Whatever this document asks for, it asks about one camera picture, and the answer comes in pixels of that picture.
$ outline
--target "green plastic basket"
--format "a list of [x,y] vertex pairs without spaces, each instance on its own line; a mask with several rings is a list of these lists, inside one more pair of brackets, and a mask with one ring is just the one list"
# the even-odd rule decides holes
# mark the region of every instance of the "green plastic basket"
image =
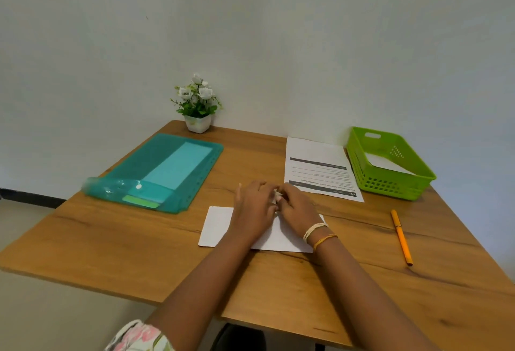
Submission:
[[[352,127],[347,152],[363,191],[416,200],[436,175],[400,135]],[[385,157],[415,175],[373,166],[365,153]]]

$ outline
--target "floral sleeve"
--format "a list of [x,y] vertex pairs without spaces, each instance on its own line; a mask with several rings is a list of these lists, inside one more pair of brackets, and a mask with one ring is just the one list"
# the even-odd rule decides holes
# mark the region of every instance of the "floral sleeve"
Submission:
[[105,351],[174,351],[157,328],[135,320],[121,328]]

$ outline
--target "orange marker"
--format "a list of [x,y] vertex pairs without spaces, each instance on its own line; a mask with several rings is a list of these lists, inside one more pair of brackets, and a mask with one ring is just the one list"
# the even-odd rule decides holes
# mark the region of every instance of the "orange marker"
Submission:
[[393,219],[393,224],[395,225],[395,230],[397,231],[397,236],[399,236],[399,241],[401,242],[402,252],[404,253],[404,258],[406,259],[406,263],[408,266],[413,265],[413,259],[411,258],[411,253],[409,253],[408,243],[406,242],[406,238],[404,237],[404,233],[402,231],[401,221],[399,221],[399,216],[397,215],[397,211],[391,211],[391,218]]

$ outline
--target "white paper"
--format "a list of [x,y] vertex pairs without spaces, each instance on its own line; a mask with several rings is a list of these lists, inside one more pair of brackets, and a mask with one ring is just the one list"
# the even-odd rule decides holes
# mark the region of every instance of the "white paper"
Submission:
[[373,166],[377,166],[383,169],[390,169],[390,171],[409,173],[410,175],[414,175],[414,173],[409,172],[407,169],[404,169],[402,166],[395,164],[387,158],[376,156],[375,154],[365,153],[367,156],[368,162]]
[[284,181],[301,191],[364,202],[342,146],[288,137]]
[[[198,245],[216,246],[219,243],[229,228],[232,210],[232,207],[209,207]],[[281,220],[278,215],[274,218],[272,226],[254,243],[252,249],[313,252],[313,249],[301,237],[297,236],[286,221]]]

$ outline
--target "white flower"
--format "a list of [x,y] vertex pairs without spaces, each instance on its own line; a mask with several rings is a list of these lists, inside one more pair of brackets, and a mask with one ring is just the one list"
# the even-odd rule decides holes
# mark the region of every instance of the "white flower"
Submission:
[[201,87],[198,90],[198,95],[202,100],[209,100],[211,97],[213,97],[213,90],[208,87]]
[[184,100],[189,100],[192,97],[192,92],[191,90],[186,89],[185,87],[180,87],[179,96],[181,96]]
[[200,75],[198,73],[195,73],[192,78],[193,82],[197,85],[202,84],[202,78],[200,78]]

